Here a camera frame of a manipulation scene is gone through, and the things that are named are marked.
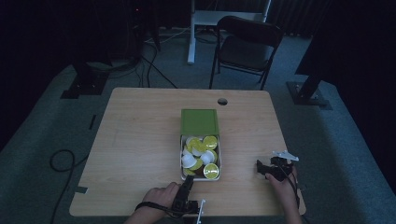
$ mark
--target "hole in table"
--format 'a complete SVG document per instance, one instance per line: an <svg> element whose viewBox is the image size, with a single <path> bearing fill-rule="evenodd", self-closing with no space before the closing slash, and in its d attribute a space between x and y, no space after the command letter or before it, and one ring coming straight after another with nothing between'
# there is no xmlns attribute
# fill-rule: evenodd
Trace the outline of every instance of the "hole in table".
<svg viewBox="0 0 396 224"><path fill-rule="evenodd" d="M225 99L225 98L219 98L219 99L218 99L218 104L219 104L219 105L227 105L227 104L228 104L228 101L227 101L227 99Z"/></svg>

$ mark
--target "hand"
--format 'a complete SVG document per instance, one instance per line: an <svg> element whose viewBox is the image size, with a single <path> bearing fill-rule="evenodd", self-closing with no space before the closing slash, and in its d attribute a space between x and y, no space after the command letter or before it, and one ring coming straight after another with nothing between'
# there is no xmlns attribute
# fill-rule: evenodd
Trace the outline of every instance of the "hand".
<svg viewBox="0 0 396 224"><path fill-rule="evenodd" d="M294 177L297 178L297 170L293 166L291 174L289 174L289 179L294 186L296 183ZM300 213L298 210L296 196L294 189L291 186L289 180L285 178L282 182L279 182L273 175L265 174L267 179L270 181L271 185L275 189L276 197L282 204L283 210L285 212L286 223L302 223L300 218Z"/></svg>
<svg viewBox="0 0 396 224"><path fill-rule="evenodd" d="M170 183L166 189L150 189L142 202L152 202L170 208L175 199L179 185L175 182ZM165 212L151 207L140 207L126 220L124 224L151 224L160 220Z"/></svg>

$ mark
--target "table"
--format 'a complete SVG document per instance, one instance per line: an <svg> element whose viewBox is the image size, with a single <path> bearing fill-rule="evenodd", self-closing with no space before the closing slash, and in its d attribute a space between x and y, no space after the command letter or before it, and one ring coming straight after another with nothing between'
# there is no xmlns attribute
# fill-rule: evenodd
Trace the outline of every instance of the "table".
<svg viewBox="0 0 396 224"><path fill-rule="evenodd" d="M195 0L191 0L191 33L189 45L188 64L195 62L195 25L212 25L218 24L218 21L225 16L236 16L253 21L266 21L268 9L271 5L271 0L267 0L262 13L254 12L235 12L235 11L209 11L209 10L195 10Z"/></svg>
<svg viewBox="0 0 396 224"><path fill-rule="evenodd" d="M227 105L219 105L225 98ZM182 108L217 109L221 176L194 182L189 200L206 200L205 217L282 214L256 160L286 149L266 91L116 88L109 99L70 206L73 216L129 216L148 189L182 183ZM305 212L303 198L300 212Z"/></svg>

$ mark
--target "controller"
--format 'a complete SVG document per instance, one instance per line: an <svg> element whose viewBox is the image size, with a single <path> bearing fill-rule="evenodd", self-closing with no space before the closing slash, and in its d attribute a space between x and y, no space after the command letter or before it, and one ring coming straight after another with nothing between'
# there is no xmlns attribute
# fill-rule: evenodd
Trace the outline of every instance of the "controller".
<svg viewBox="0 0 396 224"><path fill-rule="evenodd" d="M257 160L257 173L262 175L273 175L278 181L282 182L292 172L293 163L288 163L284 158L273 157L271 158L272 166L266 166L261 161Z"/></svg>
<svg viewBox="0 0 396 224"><path fill-rule="evenodd" d="M178 189L177 195L172 204L174 215L179 214L199 214L197 201L189 201L189 194L193 184L193 175L187 175L186 180Z"/></svg>

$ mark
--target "green lid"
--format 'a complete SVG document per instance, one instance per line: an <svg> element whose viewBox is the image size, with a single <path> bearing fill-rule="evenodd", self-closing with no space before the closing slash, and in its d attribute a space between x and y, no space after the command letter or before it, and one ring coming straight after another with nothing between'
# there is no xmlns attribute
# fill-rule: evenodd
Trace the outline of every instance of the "green lid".
<svg viewBox="0 0 396 224"><path fill-rule="evenodd" d="M182 135L219 135L216 109L182 109Z"/></svg>

